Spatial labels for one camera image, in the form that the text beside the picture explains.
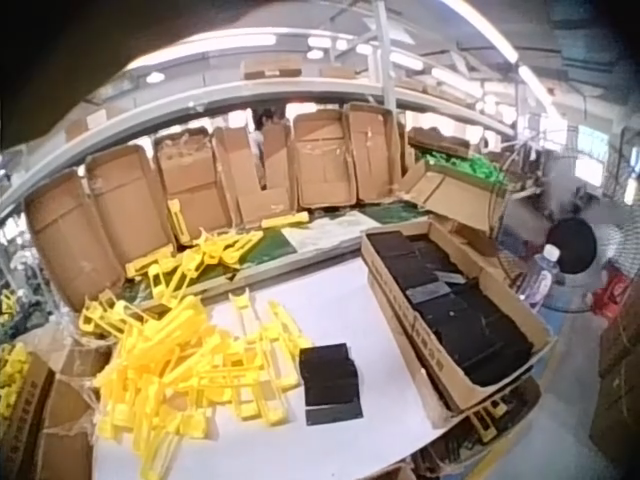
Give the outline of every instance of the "white paper sheet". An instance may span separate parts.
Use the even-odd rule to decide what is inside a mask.
[[[302,388],[287,395],[289,423],[240,422],[228,408],[215,415],[218,438],[183,440],[173,480],[353,480],[406,457],[440,436],[428,420],[389,327],[367,284],[361,259],[256,291],[260,315],[279,301],[316,344],[346,342],[360,375],[364,418],[307,427]],[[238,330],[231,305],[212,320]],[[139,461],[124,445],[98,440],[95,480],[134,480]]]
[[[352,211],[335,219],[319,218],[304,228],[283,228],[282,233],[298,252],[309,252],[335,247],[379,225],[366,215]]]

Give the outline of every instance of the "metal shelf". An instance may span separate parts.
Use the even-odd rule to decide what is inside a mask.
[[[514,135],[513,130],[507,125],[447,100],[402,88],[396,88],[395,94],[398,109],[435,111],[464,123],[480,125],[501,135]],[[81,163],[92,153],[189,119],[222,113],[266,100],[384,103],[382,86],[364,80],[278,78],[191,90],[122,114],[69,142],[47,157],[34,159],[36,166],[0,199],[0,221],[4,221],[22,199],[42,181],[65,168]]]

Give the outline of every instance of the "ceiling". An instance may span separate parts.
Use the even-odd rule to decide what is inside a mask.
[[[251,26],[323,28],[359,35],[369,30],[363,14],[371,15],[368,1],[359,2],[334,22],[329,19],[340,6],[354,2],[94,0],[85,6],[74,2],[45,4],[60,12],[59,22],[50,22],[53,13],[47,11],[48,6],[28,12],[31,31],[39,31],[42,38],[23,45],[22,50],[3,48],[3,67],[11,65],[2,76],[3,148],[44,135],[131,60],[189,35]],[[619,105],[633,96],[633,63],[620,41],[595,21],[599,16],[593,0],[471,3],[543,78]],[[12,8],[24,4],[12,2]],[[489,67],[476,64],[476,74],[508,77],[512,73],[512,67],[488,41],[439,0],[388,0],[387,9],[390,20],[415,41],[407,45],[394,40],[397,46],[451,65],[451,56],[439,52],[457,49]],[[40,21],[42,30],[37,28]],[[15,42],[3,43],[11,46]]]

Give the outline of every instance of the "floor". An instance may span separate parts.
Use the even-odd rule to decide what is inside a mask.
[[[560,317],[544,312],[543,316],[559,330],[559,339],[548,369],[539,377],[546,383],[540,405],[516,432],[506,455],[484,469],[476,468],[468,478],[606,480],[617,476],[589,441],[604,320],[590,314]]]

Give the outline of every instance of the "white tabletop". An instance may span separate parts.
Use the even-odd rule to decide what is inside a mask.
[[[287,394],[289,423],[268,427],[241,422],[218,408],[218,438],[183,440],[169,479],[353,480],[380,470],[428,444],[434,428],[389,326],[367,284],[361,259],[350,260],[253,292],[256,311],[277,300],[315,345],[345,342],[360,376],[364,418],[308,427],[304,393]],[[237,331],[228,302],[216,305],[212,321]],[[139,478],[139,460],[123,445],[98,440],[95,480]]]

